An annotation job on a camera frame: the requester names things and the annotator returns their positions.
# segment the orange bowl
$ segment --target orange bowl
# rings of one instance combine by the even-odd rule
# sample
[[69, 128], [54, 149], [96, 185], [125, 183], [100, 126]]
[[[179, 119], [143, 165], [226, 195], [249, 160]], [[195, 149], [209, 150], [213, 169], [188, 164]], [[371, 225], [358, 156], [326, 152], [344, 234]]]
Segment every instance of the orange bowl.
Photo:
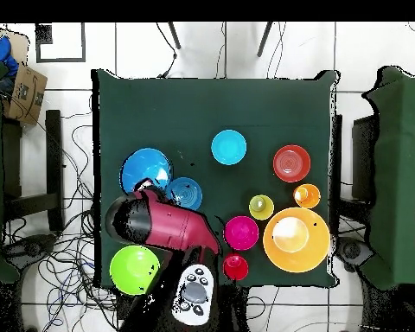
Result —
[[[294, 217], [308, 229], [309, 237], [299, 251], [282, 251], [273, 239], [275, 226], [284, 218]], [[263, 234], [263, 246], [269, 260], [287, 272], [307, 272], [315, 269], [326, 258], [330, 248], [328, 226], [320, 215], [304, 207], [290, 207], [272, 216]]]
[[295, 202], [302, 208], [314, 208], [321, 198], [320, 190], [313, 184], [302, 184], [294, 191]]

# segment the blue bowl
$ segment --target blue bowl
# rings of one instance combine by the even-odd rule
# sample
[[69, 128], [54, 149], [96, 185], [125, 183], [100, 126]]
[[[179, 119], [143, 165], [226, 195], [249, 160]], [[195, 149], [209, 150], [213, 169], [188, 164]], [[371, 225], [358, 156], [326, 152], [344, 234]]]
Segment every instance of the blue bowl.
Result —
[[239, 132], [223, 130], [212, 140], [211, 151], [217, 162], [225, 165], [238, 163], [246, 153], [246, 140]]
[[182, 208], [192, 210], [200, 207], [203, 197], [200, 185], [187, 177], [179, 177], [172, 181], [166, 188], [166, 196], [175, 200]]
[[120, 171], [121, 188], [126, 194], [132, 192], [135, 185], [145, 178], [166, 189], [170, 180], [170, 163], [159, 150], [144, 148], [135, 151], [124, 161]]

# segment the green bowl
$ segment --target green bowl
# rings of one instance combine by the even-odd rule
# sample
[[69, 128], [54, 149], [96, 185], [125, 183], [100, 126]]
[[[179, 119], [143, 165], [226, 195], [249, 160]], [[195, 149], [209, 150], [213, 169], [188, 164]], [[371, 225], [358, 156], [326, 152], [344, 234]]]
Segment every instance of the green bowl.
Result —
[[111, 260], [109, 273], [117, 289], [131, 296], [145, 294], [160, 263], [155, 253], [143, 246], [126, 246]]

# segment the tiled floor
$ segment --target tiled floor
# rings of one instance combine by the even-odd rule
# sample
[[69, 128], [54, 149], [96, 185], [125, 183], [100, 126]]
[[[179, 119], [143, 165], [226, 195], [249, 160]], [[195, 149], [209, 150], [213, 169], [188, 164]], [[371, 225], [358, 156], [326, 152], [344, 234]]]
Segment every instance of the tiled floor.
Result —
[[[35, 25], [7, 24], [10, 30], [28, 36], [30, 67], [48, 76], [47, 91], [39, 122], [44, 125], [47, 109], [60, 109], [64, 117], [75, 113], [87, 113], [91, 95], [92, 68], [104, 68], [123, 78], [157, 77], [168, 69], [172, 51], [160, 35], [154, 23], [86, 23], [86, 62], [36, 63]], [[162, 30], [172, 45], [169, 28], [161, 23]], [[174, 78], [213, 78], [216, 62], [223, 44], [221, 22], [176, 22], [176, 32], [182, 49], [169, 73]], [[261, 58], [256, 56], [265, 22], [227, 23], [227, 77], [265, 78], [273, 50], [280, 34], [278, 23], [274, 23]], [[41, 45], [42, 58], [80, 57], [80, 25], [53, 24], [53, 44]], [[343, 116], [342, 128], [342, 181], [352, 182], [352, 139], [354, 119], [371, 114], [372, 108], [361, 97], [361, 93], [373, 87], [379, 67], [399, 65], [415, 74], [415, 22], [288, 22], [283, 36], [283, 47], [273, 58], [269, 77], [274, 76], [280, 51], [278, 77], [311, 79], [320, 71], [336, 69], [341, 72], [337, 86], [336, 108]], [[219, 64], [219, 77], [224, 76], [224, 50]], [[71, 134], [81, 125], [91, 125], [92, 115], [62, 119], [64, 149], [77, 162], [79, 169], [86, 164], [86, 156], [73, 143]], [[80, 127], [74, 138], [85, 152], [92, 156], [93, 141], [90, 127]], [[46, 192], [45, 135], [39, 126], [25, 126], [22, 138], [22, 191], [24, 195]], [[68, 206], [76, 189], [76, 174], [71, 163], [65, 159], [64, 186], [65, 206]], [[83, 172], [82, 180], [93, 190], [93, 162], [90, 160]], [[351, 197], [350, 186], [342, 185], [342, 196]], [[90, 207], [89, 200], [80, 196], [66, 210], [66, 217]], [[35, 214], [28, 218], [23, 235], [48, 232], [46, 214]], [[19, 227], [16, 220], [12, 228]], [[348, 229], [342, 222], [341, 229]], [[68, 228], [67, 234], [77, 233], [78, 224]], [[87, 249], [93, 255], [92, 246]], [[250, 296], [261, 297], [249, 300], [248, 317], [252, 332], [357, 332], [362, 312], [361, 284], [356, 274], [344, 270], [338, 259], [333, 259], [333, 272], [340, 283], [333, 289], [281, 288], [273, 286], [251, 289]], [[44, 265], [41, 273], [49, 281], [58, 281]], [[41, 278], [37, 265], [33, 265], [24, 280], [22, 314], [25, 324], [43, 329], [49, 321], [46, 305], [52, 285]], [[73, 305], [59, 314], [67, 323], [51, 327], [48, 332], [71, 332], [73, 325], [84, 311], [81, 305]], [[82, 325], [77, 324], [73, 332], [115, 332], [98, 309], [87, 310]]]

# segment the small red bowl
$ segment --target small red bowl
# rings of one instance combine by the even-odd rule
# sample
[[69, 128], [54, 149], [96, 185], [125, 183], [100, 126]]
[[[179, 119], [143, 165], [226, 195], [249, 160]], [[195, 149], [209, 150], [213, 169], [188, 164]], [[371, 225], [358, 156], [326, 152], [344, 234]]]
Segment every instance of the small red bowl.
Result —
[[237, 253], [229, 253], [223, 261], [223, 273], [231, 280], [243, 280], [249, 272], [245, 259]]
[[310, 156], [301, 146], [285, 145], [273, 157], [273, 170], [282, 181], [301, 181], [310, 171]]

